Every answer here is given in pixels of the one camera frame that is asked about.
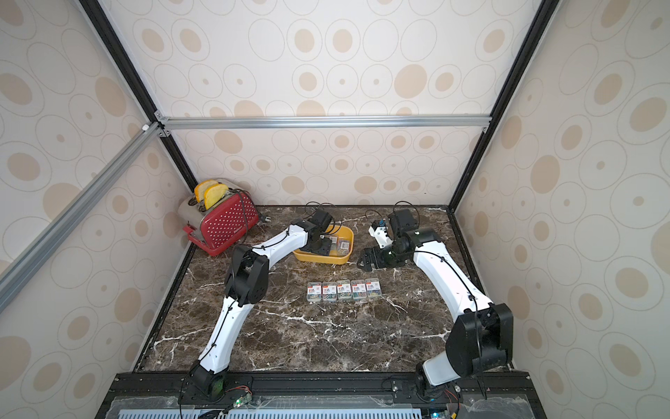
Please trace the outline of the clear paper clip box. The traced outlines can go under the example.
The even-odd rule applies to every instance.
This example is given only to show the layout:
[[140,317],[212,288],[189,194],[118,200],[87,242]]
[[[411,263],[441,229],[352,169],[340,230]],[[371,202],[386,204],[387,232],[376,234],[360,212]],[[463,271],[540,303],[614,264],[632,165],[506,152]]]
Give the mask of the clear paper clip box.
[[354,301],[367,299],[366,281],[354,280],[351,282],[352,298]]
[[369,299],[380,298],[382,296],[380,281],[378,279],[367,279],[366,293]]
[[322,290],[322,300],[324,302],[337,302],[338,301],[338,291],[337,284],[335,282],[323,282],[321,286]]
[[338,300],[352,300],[352,286],[347,280],[342,280],[337,283]]
[[322,300],[322,283],[309,282],[306,293],[307,301],[310,303],[319,303]]

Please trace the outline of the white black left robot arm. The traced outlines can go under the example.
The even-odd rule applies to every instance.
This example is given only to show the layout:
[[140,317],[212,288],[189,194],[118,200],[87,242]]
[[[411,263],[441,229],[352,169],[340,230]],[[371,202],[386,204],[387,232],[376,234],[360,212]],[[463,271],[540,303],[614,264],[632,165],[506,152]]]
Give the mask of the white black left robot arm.
[[230,356],[249,312],[267,293],[270,269],[296,250],[320,250],[333,217],[318,211],[307,219],[289,224],[281,233],[260,244],[234,248],[224,283],[224,300],[206,347],[188,375],[209,399],[224,393]]

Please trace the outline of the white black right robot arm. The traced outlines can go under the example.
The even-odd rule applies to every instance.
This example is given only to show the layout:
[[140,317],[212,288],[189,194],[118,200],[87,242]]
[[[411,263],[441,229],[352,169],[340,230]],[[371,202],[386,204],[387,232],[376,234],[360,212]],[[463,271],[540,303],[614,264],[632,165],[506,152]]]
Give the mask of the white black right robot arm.
[[511,309],[504,303],[493,303],[467,278],[434,230],[389,234],[385,225],[374,223],[368,232],[377,244],[362,251],[359,269],[371,272],[413,261],[430,279],[452,316],[454,324],[445,349],[420,365],[419,382],[437,387],[511,362]]

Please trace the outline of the yellow plastic storage tray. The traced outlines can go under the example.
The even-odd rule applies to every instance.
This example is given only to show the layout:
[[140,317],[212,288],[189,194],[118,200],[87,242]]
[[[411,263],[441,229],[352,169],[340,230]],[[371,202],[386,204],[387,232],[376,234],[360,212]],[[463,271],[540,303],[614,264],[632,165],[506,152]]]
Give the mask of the yellow plastic storage tray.
[[334,227],[321,239],[321,247],[316,252],[293,251],[294,256],[302,262],[343,265],[349,261],[354,244],[354,233],[346,226]]

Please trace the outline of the red polka dot toaster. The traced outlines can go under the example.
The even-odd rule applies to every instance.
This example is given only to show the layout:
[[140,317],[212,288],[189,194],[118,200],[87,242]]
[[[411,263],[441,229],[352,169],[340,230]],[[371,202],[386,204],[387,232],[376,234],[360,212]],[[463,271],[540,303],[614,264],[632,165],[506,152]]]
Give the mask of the red polka dot toaster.
[[195,194],[183,201],[177,214],[183,220],[187,239],[209,256],[217,256],[242,239],[260,221],[258,209],[246,190],[226,180],[226,196],[211,209],[198,203]]

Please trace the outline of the yellow toast slice right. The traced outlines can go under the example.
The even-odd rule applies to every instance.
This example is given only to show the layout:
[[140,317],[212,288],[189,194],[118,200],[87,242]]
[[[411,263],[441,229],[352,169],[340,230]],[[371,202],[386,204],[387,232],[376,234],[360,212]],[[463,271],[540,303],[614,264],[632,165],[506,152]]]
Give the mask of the yellow toast slice right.
[[229,187],[223,183],[216,183],[207,188],[203,195],[205,209],[211,209],[215,204],[217,204],[226,196],[228,191]]

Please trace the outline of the yellow toast slice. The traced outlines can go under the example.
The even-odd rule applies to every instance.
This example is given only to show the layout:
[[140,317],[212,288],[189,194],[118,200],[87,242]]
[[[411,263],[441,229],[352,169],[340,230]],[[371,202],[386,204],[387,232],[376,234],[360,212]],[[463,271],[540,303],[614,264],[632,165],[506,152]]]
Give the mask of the yellow toast slice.
[[229,187],[223,183],[216,183],[207,188],[203,195],[205,209],[211,209],[215,204],[217,204],[226,196],[228,191]]
[[207,189],[215,185],[218,185],[218,183],[219,183],[218,181],[212,179],[199,183],[194,189],[196,201],[198,203],[202,202],[205,197],[205,192],[207,191]]

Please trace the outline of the yellow toast slice left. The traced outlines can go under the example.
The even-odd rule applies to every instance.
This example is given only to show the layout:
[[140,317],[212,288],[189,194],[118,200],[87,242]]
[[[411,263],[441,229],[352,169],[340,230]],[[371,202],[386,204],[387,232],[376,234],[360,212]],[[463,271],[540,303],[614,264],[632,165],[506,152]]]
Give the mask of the yellow toast slice left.
[[198,203],[202,202],[205,197],[205,192],[207,191],[207,189],[215,185],[218,185],[218,183],[219,183],[218,181],[212,179],[199,183],[194,189],[196,201]]

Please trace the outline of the horizontal aluminium frame bar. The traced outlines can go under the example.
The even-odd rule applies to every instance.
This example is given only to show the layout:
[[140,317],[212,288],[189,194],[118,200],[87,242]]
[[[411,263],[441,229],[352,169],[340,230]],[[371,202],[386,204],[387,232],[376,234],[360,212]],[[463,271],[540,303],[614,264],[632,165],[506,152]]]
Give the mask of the horizontal aluminium frame bar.
[[162,117],[168,130],[488,127],[489,115],[357,115],[276,117]]

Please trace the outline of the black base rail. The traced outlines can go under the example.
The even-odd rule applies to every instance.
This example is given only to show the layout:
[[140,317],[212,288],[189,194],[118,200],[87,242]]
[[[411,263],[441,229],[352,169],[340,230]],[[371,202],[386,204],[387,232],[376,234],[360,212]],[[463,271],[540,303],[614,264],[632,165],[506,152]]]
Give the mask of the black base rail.
[[544,418],[530,375],[486,373],[421,388],[413,373],[237,372],[217,396],[185,373],[117,375],[99,418]]

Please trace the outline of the diagonal aluminium frame bar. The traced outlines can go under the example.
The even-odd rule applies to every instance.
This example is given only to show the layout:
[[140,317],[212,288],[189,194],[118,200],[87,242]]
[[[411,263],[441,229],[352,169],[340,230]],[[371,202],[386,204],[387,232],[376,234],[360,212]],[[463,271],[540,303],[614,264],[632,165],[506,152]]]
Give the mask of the diagonal aluminium frame bar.
[[45,262],[72,234],[84,217],[115,185],[148,143],[158,136],[160,122],[143,127],[132,141],[99,172],[89,185],[16,258],[1,275],[1,309],[7,309]]

